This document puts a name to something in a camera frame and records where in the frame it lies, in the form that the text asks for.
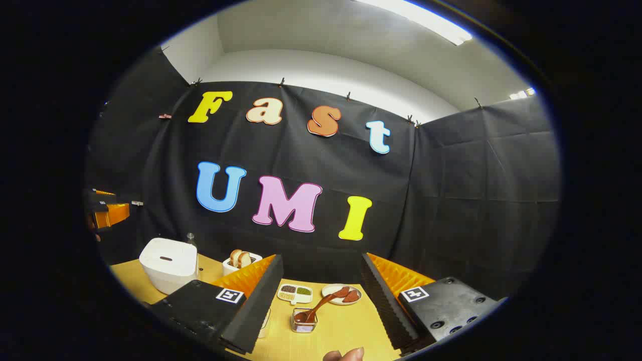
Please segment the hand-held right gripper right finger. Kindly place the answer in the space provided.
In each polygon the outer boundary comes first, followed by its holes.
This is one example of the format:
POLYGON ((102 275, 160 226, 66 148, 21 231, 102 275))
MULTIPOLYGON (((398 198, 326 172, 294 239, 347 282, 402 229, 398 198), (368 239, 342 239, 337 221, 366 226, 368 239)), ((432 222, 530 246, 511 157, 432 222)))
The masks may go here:
POLYGON ((369 252, 362 254, 361 279, 399 351, 419 351, 451 338, 503 303, 456 277, 433 280, 369 252))

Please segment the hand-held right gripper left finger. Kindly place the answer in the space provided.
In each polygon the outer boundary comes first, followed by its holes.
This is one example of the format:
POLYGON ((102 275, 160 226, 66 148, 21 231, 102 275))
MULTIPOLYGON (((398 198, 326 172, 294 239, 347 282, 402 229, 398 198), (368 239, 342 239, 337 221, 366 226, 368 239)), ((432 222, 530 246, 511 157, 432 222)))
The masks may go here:
POLYGON ((282 256, 272 255, 214 283, 190 281, 149 310, 212 350, 251 353, 282 277, 282 256))

